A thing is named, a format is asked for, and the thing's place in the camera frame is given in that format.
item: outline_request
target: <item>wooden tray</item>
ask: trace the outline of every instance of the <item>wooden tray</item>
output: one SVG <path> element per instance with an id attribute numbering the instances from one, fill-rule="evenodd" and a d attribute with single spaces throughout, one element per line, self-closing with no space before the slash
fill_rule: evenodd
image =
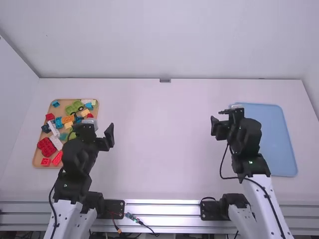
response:
<path id="1" fill-rule="evenodd" d="M 60 103 L 60 106 L 55 108 L 52 104 L 50 104 L 49 109 L 48 109 L 48 113 L 47 113 L 47 114 L 53 113 L 56 118 L 57 117 L 65 117 L 65 116 L 67 116 L 66 112 L 65 112 L 65 107 L 71 105 L 74 101 L 81 100 L 81 99 L 57 99 L 57 100 Z M 97 118 L 98 108 L 99 108 L 99 103 L 98 103 L 98 101 L 96 101 L 96 105 L 93 106 L 93 110 L 90 111 L 90 113 L 94 116 L 95 119 Z M 39 128 L 41 128 L 41 126 L 43 126 L 46 123 L 47 123 L 47 121 L 45 120 L 42 125 L 39 125 Z M 69 129 L 65 129 L 63 127 L 63 128 L 60 128 L 59 131 L 60 131 L 60 133 L 65 133 L 65 132 L 68 133 Z M 40 137 L 39 137 L 39 141 L 42 140 L 45 137 L 50 137 L 51 135 L 53 135 L 52 132 L 44 133 L 44 132 L 41 131 L 41 134 L 40 134 Z M 52 163 L 50 164 L 50 166 L 42 166 L 41 165 L 41 161 L 42 161 L 43 158 L 50 158 L 51 161 L 52 161 L 54 159 L 54 157 L 58 154 L 59 151 L 56 151 L 50 157 L 44 157 L 42 155 L 41 150 L 38 149 L 36 145 L 34 147 L 35 147 L 35 153 L 34 153 L 34 157 L 33 157 L 33 160 L 32 160 L 32 164 L 33 164 L 34 167 L 36 167 L 36 168 L 60 168 L 60 167 L 62 167 L 62 165 L 63 165 L 62 162 L 60 162 L 60 164 L 58 166 L 54 166 Z"/>

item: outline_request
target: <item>metal frame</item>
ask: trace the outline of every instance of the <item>metal frame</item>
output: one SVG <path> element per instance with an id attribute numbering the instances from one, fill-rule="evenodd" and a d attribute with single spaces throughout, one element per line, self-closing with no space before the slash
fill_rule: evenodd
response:
<path id="1" fill-rule="evenodd" d="M 205 222 L 200 219 L 200 200 L 132 200 L 126 199 L 126 212 L 137 215 L 156 233 L 235 234 L 231 221 Z M 319 236 L 319 203 L 280 202 L 293 235 Z M 45 231 L 51 208 L 47 200 L 0 201 L 1 231 Z M 132 220 L 116 220 L 123 232 L 148 233 L 148 229 Z M 91 231 L 116 232 L 112 220 L 96 219 Z"/>

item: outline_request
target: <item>blue mat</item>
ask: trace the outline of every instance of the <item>blue mat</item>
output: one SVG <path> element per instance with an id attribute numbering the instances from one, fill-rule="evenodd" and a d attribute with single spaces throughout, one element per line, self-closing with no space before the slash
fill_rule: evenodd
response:
<path id="1" fill-rule="evenodd" d="M 274 176 L 294 177 L 297 164 L 284 117 L 278 105 L 237 102 L 245 109 L 245 117 L 261 123 L 260 153 Z"/>

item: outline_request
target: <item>white table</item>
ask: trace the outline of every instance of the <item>white table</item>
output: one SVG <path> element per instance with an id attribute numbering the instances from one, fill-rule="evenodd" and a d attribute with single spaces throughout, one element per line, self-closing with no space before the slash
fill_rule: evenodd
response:
<path id="1" fill-rule="evenodd" d="M 299 172 L 273 177 L 274 188 L 291 231 L 319 235 L 319 123 L 303 84 L 244 79 L 40 80 L 0 180 L 0 208 L 6 212 L 0 230 L 46 228 L 47 195 L 58 170 L 33 168 L 31 161 L 47 108 L 62 98 L 98 99 L 100 136 L 115 124 L 115 147 L 99 153 L 91 191 L 125 199 L 126 211 L 142 214 L 157 232 L 235 232 L 231 222 L 202 222 L 198 216 L 202 197 L 242 192 L 238 181 L 219 178 L 226 142 L 210 136 L 210 116 L 238 101 L 281 106 Z M 223 174 L 233 175 L 229 154 Z M 124 231 L 147 232 L 128 220 L 118 224 Z M 114 230 L 107 220 L 97 220 L 93 229 Z"/>

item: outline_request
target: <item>orange lego brick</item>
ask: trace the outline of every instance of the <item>orange lego brick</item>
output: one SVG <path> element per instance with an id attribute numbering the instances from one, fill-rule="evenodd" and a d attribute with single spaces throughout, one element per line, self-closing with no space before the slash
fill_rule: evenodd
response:
<path id="1" fill-rule="evenodd" d="M 68 123 L 68 122 L 73 122 L 74 121 L 74 115 L 66 116 L 62 118 L 62 123 Z"/>

